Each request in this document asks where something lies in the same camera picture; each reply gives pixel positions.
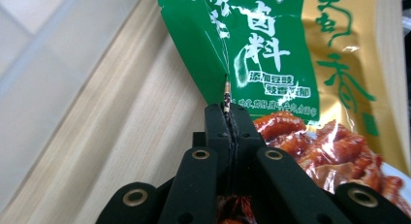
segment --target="bolt hole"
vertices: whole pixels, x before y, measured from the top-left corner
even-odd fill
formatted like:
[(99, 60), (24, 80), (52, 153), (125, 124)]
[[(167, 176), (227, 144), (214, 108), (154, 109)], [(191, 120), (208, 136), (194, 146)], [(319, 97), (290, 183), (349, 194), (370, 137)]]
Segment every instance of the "bolt hole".
[(282, 159), (283, 155), (282, 153), (271, 149), (266, 151), (266, 157), (272, 160), (280, 160)]
[(378, 206), (377, 199), (361, 189), (352, 188), (348, 190), (348, 196), (351, 198), (351, 200), (364, 207), (375, 208), (376, 206)]
[(178, 224), (189, 224), (192, 222), (193, 222), (193, 215), (191, 215), (191, 213), (189, 212), (184, 212), (177, 218)]
[(123, 203), (128, 207), (136, 207), (147, 200), (148, 194), (143, 189), (133, 189), (128, 191), (123, 197)]
[(332, 224), (332, 219), (323, 213), (317, 215), (317, 221), (321, 224)]
[(193, 158), (195, 159), (207, 159), (209, 157), (209, 152), (199, 149), (192, 153)]

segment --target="green snack bag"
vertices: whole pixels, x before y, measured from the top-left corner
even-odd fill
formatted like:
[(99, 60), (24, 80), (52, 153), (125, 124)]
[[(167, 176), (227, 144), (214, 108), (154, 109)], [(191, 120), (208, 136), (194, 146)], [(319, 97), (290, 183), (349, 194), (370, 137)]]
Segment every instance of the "green snack bag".
[(319, 96), (304, 40), (303, 0), (159, 0), (162, 15), (205, 100), (233, 103), (255, 118), (290, 110), (319, 119)]
[(387, 107), (375, 33), (369, 28), (376, 0), (158, 3), (209, 104), (222, 101), (227, 77), (232, 102), (254, 119), (287, 111), (311, 132), (335, 120), (408, 173), (409, 149), (401, 146)]

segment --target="wooden surface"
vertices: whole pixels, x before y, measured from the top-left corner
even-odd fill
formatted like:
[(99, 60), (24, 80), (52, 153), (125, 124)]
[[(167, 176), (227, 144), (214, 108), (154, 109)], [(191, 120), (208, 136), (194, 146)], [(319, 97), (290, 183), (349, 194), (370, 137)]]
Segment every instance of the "wooden surface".
[[(409, 147), (400, 0), (381, 0), (378, 30), (402, 141)], [(121, 186), (174, 176), (205, 101), (156, 0), (142, 0), (108, 48), (0, 223), (94, 223)]]

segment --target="food image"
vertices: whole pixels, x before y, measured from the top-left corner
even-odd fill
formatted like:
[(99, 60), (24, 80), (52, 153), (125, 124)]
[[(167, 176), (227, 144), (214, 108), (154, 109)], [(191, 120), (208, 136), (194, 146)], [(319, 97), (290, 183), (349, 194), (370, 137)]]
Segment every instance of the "food image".
[(339, 184), (360, 183), (411, 217), (411, 207), (399, 194), (402, 179), (382, 173), (383, 158), (369, 149), (365, 137), (335, 120), (309, 133), (303, 121), (290, 112), (274, 112), (254, 124), (268, 146), (287, 151), (321, 188), (333, 193)]

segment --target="metal grommet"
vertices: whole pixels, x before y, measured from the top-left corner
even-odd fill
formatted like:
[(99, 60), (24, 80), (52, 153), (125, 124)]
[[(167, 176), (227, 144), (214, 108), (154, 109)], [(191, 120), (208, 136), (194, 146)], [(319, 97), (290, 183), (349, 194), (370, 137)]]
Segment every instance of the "metal grommet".
[(348, 196), (351, 198), (351, 200), (364, 207), (375, 208), (378, 206), (377, 199), (361, 189), (351, 188), (350, 190), (348, 190)]
[(147, 200), (147, 198), (148, 198), (147, 192), (143, 189), (137, 188), (137, 189), (128, 191), (126, 195), (124, 195), (123, 203), (127, 207), (136, 207), (136, 206), (143, 204), (145, 200)]
[(281, 152), (278, 152), (273, 149), (269, 149), (266, 151), (266, 157), (272, 160), (280, 160), (283, 157), (283, 154)]
[(192, 154), (193, 158), (195, 159), (207, 159), (209, 157), (209, 152), (206, 150), (202, 150), (202, 149), (198, 149), (196, 151), (194, 151)]

